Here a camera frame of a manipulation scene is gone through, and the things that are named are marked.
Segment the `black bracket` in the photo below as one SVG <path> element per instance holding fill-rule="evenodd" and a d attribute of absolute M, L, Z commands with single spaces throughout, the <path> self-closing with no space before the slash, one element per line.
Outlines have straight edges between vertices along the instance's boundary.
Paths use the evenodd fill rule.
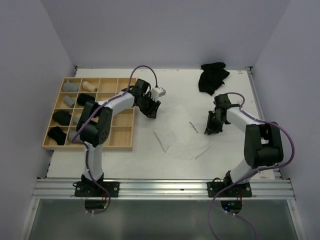
<path fill-rule="evenodd" d="M 206 183 L 208 197 L 213 198 L 220 190 L 226 187 L 223 181 L 209 181 Z M 228 190 L 222 192 L 218 197 L 219 198 L 237 198 L 242 196 L 243 198 L 252 197 L 250 183 L 238 184 L 234 187 L 229 188 Z"/>
<path fill-rule="evenodd" d="M 99 185 L 104 187 L 109 193 L 111 198 L 117 198 L 119 195 L 120 182 L 118 181 L 102 181 Z M 102 197 L 103 191 L 98 188 L 94 189 L 89 185 L 86 185 L 82 181 L 77 181 L 73 184 L 75 187 L 74 196 L 79 198 L 94 198 Z"/>

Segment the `wooden box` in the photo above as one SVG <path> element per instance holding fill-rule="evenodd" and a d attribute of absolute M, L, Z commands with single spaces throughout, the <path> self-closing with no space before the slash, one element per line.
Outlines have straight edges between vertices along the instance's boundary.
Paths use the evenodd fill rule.
<path fill-rule="evenodd" d="M 79 90 L 77 92 L 64 92 L 63 85 L 66 81 L 79 85 Z M 95 92 L 89 92 L 83 89 L 83 82 L 89 82 L 96 86 Z M 102 101 L 115 96 L 121 90 L 128 86 L 129 78 L 78 78 L 78 77 L 67 77 L 63 79 L 58 96 L 55 101 L 54 109 L 51 114 L 51 118 L 45 132 L 42 147 L 47 150 L 82 150 L 82 144 L 73 144 L 69 141 L 69 133 L 76 130 L 77 125 L 73 122 L 73 119 L 80 117 L 84 106 L 77 103 L 77 98 L 79 94 L 88 94 L 95 98 L 95 101 Z M 133 78 L 131 85 L 136 83 L 136 79 Z M 64 102 L 64 97 L 69 96 L 75 100 L 75 105 L 73 108 L 69 107 Z M 69 125 L 60 125 L 58 122 L 54 121 L 52 115 L 57 111 L 66 111 L 71 114 L 71 121 Z M 134 119 L 135 119 L 135 109 L 129 108 L 112 118 L 111 130 L 108 139 L 103 144 L 104 150 L 132 150 L 133 145 L 133 131 L 134 131 Z M 66 133 L 66 139 L 64 145 L 58 145 L 56 141 L 50 138 L 47 134 L 48 131 L 59 126 L 61 130 Z"/>

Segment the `gray wall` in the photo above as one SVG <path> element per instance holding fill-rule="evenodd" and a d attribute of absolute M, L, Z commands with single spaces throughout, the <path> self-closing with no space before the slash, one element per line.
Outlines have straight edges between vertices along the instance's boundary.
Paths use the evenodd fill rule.
<path fill-rule="evenodd" d="M 252 66 L 290 0 L 41 0 L 83 67 Z"/>
<path fill-rule="evenodd" d="M 253 78 L 268 120 L 292 135 L 290 177 L 309 239 L 319 239 L 320 1 L 292 0 L 257 63 Z M 287 153 L 290 151 L 285 143 Z"/>
<path fill-rule="evenodd" d="M 73 67 L 39 0 L 1 1 L 0 30 L 0 239 L 15 240 L 50 160 L 41 144 L 53 99 Z"/>

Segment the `black cloth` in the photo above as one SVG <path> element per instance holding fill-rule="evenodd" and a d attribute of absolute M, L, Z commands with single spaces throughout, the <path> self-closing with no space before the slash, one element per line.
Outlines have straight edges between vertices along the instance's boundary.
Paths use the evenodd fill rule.
<path fill-rule="evenodd" d="M 86 105 L 86 102 L 88 101 L 95 101 L 95 98 L 93 96 L 84 94 L 84 93 L 80 93 L 78 98 L 76 99 L 76 102 L 81 105 L 84 106 Z"/>
<path fill-rule="evenodd" d="M 55 126 L 48 131 L 47 134 L 50 138 L 56 141 L 58 145 L 64 145 L 66 141 L 67 134 L 64 133 L 60 127 Z"/>
<path fill-rule="evenodd" d="M 52 119 L 62 126 L 69 126 L 71 121 L 71 114 L 67 111 L 60 110 L 52 115 Z"/>
<path fill-rule="evenodd" d="M 226 64 L 223 62 L 202 65 L 203 73 L 201 73 L 198 83 L 199 91 L 212 96 L 215 90 L 225 84 L 223 80 L 230 74 L 230 72 L 224 70 L 225 67 Z"/>

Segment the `tabletop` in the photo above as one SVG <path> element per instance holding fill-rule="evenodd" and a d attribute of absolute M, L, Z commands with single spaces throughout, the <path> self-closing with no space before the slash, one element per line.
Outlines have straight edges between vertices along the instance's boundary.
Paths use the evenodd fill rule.
<path fill-rule="evenodd" d="M 128 78 L 132 69 L 78 69 L 77 78 L 105 77 Z M 258 116 L 250 79 L 245 70 L 230 70 L 225 84 L 213 96 L 199 92 L 200 69 L 155 69 L 158 85 L 166 90 L 159 108 L 184 106 L 199 128 L 204 132 L 208 111 L 215 107 L 214 96 L 238 92 L 245 96 L 244 110 Z M 133 75 L 154 87 L 154 76 L 148 69 L 138 69 Z M 232 103 L 240 103 L 240 97 L 229 96 Z M 104 178 L 113 179 L 176 179 L 197 180 L 223 178 L 244 158 L 245 135 L 234 125 L 224 125 L 223 132 L 205 135 L 211 147 L 196 159 L 181 159 L 168 155 L 162 149 L 153 130 L 157 119 L 149 119 L 136 109 L 134 120 L 133 151 L 104 151 L 102 169 Z M 55 150 L 47 173 L 48 178 L 80 178 L 85 167 L 84 151 Z M 273 180 L 272 170 L 264 171 L 254 179 Z"/>

